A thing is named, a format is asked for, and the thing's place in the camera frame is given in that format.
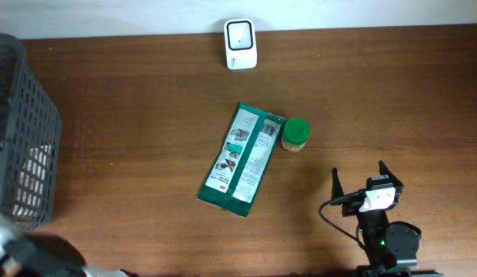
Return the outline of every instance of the white electronic device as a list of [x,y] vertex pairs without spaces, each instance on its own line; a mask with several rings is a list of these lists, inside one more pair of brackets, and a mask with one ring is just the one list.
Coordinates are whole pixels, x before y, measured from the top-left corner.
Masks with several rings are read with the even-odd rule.
[[250,19],[228,20],[225,33],[226,65],[231,70],[253,68],[257,65],[257,43],[254,23]]

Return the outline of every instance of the green package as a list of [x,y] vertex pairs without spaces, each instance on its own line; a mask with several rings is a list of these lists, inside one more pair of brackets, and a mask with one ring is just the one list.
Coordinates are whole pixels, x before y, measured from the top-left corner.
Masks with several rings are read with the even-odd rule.
[[247,217],[285,119],[240,104],[198,199]]

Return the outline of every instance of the green cap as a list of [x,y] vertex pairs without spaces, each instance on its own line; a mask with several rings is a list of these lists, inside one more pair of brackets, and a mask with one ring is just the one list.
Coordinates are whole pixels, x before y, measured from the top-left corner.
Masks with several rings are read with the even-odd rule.
[[302,145],[307,142],[310,127],[307,121],[301,118],[288,120],[283,129],[283,139],[291,145]]

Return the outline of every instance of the wooden table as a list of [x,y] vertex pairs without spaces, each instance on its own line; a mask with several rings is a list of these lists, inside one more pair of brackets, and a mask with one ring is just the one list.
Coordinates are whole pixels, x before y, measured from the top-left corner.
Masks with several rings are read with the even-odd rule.
[[[318,214],[382,159],[405,184],[389,220],[422,229],[417,269],[477,276],[477,25],[257,34],[225,67],[220,34],[26,41],[63,120],[47,230],[90,263],[141,275],[354,269],[362,250]],[[247,219],[195,199],[239,102],[312,128],[278,145]],[[339,207],[325,214],[355,232]]]

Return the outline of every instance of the gray basket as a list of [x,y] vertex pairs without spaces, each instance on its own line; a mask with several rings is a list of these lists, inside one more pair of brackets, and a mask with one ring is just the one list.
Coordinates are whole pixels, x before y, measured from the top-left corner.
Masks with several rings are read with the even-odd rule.
[[61,124],[23,44],[0,34],[0,211],[20,230],[52,217]]

